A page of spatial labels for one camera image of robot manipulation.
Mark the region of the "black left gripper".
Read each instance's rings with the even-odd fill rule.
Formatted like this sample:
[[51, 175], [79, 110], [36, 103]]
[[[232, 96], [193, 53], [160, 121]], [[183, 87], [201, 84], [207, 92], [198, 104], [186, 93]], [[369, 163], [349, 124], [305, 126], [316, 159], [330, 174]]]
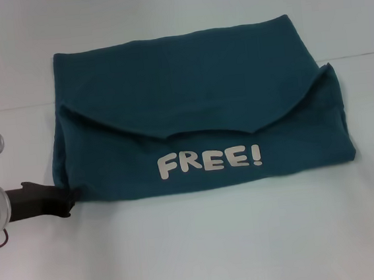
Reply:
[[17, 190], [6, 190], [11, 204], [11, 220], [20, 221], [40, 215], [71, 216], [73, 204], [80, 201], [81, 189], [64, 189], [22, 182]]

